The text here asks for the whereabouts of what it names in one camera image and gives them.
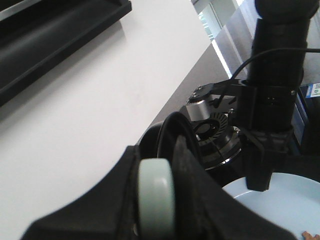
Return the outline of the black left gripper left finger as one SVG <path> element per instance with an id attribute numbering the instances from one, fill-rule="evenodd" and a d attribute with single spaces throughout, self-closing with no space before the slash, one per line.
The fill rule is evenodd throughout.
<path id="1" fill-rule="evenodd" d="M 24 240 L 137 240 L 140 151 L 128 146 L 112 170 L 87 193 L 34 221 Z"/>

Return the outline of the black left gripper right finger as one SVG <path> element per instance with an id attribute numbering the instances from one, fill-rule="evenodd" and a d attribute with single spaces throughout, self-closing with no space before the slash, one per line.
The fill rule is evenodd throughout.
<path id="1" fill-rule="evenodd" d="M 179 240 L 294 240 L 226 193 L 201 167 L 184 136 L 176 140 L 172 172 Z"/>

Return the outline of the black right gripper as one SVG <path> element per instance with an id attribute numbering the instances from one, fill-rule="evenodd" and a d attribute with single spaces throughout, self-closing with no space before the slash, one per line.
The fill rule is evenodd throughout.
<path id="1" fill-rule="evenodd" d="M 269 189 L 272 175 L 272 169 L 264 161 L 265 155 L 288 153 L 296 94 L 284 86 L 209 83 L 196 88 L 187 103 L 208 100 L 212 112 L 219 108 L 225 96 L 233 97 L 236 103 L 228 119 L 242 134 L 246 186 L 264 192 Z"/>

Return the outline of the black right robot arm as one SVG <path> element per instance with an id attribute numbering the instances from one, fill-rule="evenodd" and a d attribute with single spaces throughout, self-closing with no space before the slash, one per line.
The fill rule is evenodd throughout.
<path id="1" fill-rule="evenodd" d="M 263 192 L 282 164 L 293 134 L 292 118 L 297 92 L 303 79 L 311 18 L 319 9 L 317 0 L 257 0 L 259 15 L 252 43 L 247 79 L 229 80 L 198 87 L 187 101 L 193 122 L 210 117 L 225 96 L 231 96 L 236 109 L 229 122 L 239 128 L 244 174 L 249 190 Z"/>

